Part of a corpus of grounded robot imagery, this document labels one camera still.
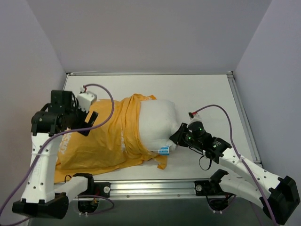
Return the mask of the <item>aluminium front rail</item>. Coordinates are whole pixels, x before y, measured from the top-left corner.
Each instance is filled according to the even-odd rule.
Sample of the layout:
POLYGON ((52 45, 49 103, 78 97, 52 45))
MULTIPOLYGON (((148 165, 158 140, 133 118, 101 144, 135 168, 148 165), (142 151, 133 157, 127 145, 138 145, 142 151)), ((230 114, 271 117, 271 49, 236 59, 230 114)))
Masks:
MULTIPOLYGON (((171 179, 171 180, 95 180, 97 182, 111 183, 110 198, 112 199, 169 199, 193 198, 196 196, 194 181, 197 179, 171 179)), ((207 179, 211 185, 208 197, 234 194, 249 201, 259 200, 262 197, 257 185, 242 178, 225 176, 220 183, 207 179)))

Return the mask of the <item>white pillow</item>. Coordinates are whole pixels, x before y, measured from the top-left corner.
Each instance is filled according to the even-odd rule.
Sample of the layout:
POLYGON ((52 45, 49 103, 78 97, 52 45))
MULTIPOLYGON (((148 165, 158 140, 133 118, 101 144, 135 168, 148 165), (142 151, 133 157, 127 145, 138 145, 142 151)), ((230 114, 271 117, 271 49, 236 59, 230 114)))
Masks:
POLYGON ((170 137, 179 129, 175 104, 169 100, 141 102, 139 133, 144 147, 155 154, 169 156, 176 149, 170 137))

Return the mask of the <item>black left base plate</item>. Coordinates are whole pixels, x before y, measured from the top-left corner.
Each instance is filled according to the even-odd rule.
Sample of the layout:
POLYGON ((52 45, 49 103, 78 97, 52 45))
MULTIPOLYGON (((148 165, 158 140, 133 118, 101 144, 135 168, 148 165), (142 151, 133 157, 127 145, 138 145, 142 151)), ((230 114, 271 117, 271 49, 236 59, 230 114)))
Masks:
POLYGON ((109 182, 97 182, 94 185, 94 195, 109 198, 111 192, 111 183, 109 182))

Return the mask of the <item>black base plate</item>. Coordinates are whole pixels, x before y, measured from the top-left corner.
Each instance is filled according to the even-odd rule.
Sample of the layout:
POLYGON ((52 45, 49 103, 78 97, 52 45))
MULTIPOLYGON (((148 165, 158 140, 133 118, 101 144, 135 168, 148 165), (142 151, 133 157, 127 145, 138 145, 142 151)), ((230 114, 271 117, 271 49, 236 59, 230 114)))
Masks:
POLYGON ((196 196, 209 196, 211 192, 211 185, 209 180, 194 181, 196 196))
POLYGON ((97 182, 94 185, 94 195, 109 198, 111 192, 111 183, 109 182, 97 182))

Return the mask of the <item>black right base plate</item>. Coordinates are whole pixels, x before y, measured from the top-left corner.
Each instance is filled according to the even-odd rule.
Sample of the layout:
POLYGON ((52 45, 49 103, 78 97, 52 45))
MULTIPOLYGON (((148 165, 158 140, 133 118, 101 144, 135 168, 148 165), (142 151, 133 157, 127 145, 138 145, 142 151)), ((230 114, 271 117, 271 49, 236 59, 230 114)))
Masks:
POLYGON ((194 181, 196 196, 209 196, 211 192, 211 185, 209 180, 194 181))

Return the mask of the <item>orange Mickey Mouse pillowcase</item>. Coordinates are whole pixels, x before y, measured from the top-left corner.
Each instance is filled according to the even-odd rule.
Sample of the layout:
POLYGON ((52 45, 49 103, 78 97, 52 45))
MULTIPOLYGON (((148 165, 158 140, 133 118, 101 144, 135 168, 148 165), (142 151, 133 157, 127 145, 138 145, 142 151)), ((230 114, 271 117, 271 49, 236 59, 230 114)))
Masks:
POLYGON ((109 99, 96 101, 91 108, 99 114, 95 124, 102 123, 109 115, 112 117, 101 127, 91 130, 88 136, 78 132, 63 135, 54 182, 63 182, 68 174, 99 175, 151 159, 163 170, 167 166, 167 156, 148 151, 141 142, 138 127, 141 102, 154 99, 153 95, 133 94, 114 103, 109 99))

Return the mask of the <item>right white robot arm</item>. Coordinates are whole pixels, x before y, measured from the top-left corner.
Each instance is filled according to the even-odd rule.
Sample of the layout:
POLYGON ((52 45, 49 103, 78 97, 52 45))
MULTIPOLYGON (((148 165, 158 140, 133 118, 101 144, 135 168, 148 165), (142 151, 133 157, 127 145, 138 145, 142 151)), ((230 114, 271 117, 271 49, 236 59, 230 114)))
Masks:
POLYGON ((182 123, 170 140, 179 146, 194 148, 224 167, 210 177, 212 193, 237 194, 261 207, 279 225, 286 224, 301 202, 293 178, 281 178, 235 153, 228 142, 206 132, 201 121, 182 123))

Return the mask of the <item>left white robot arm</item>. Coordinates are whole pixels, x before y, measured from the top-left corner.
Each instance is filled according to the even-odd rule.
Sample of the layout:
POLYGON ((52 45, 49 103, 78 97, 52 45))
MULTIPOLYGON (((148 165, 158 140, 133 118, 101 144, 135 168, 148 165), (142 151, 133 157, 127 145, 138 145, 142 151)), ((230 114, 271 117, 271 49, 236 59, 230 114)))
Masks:
POLYGON ((51 101, 32 117, 32 157, 26 174, 26 187, 12 211, 31 218, 63 219, 69 203, 81 194, 94 194, 94 179, 88 173, 76 173, 60 188, 54 187, 56 158, 66 129, 80 129, 87 136, 98 114, 93 112, 86 122, 97 95, 84 91, 75 96, 71 91, 51 91, 51 101))

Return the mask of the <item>aluminium right side rail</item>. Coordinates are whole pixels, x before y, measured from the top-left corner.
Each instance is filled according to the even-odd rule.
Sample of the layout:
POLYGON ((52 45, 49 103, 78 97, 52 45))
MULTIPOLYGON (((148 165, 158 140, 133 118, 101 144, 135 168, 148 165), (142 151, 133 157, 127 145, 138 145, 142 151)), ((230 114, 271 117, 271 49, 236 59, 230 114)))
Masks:
POLYGON ((261 158, 260 158, 257 146, 256 146, 256 142, 255 142, 252 130, 251 130, 251 126, 250 126, 248 117, 245 112, 245 108, 243 106, 242 100, 239 95, 239 91, 238 91, 238 88, 236 85, 233 71, 230 71, 227 73, 227 78, 228 78, 228 82, 229 82, 229 85, 230 85, 230 88, 232 91, 232 95, 235 100, 235 104, 236 104, 236 107, 238 110, 238 114, 240 117, 240 121, 242 123, 242 127, 244 130, 245 136, 246 136, 246 140, 247 140, 250 152, 251 152, 252 160, 254 161, 254 163, 261 165, 261 158))

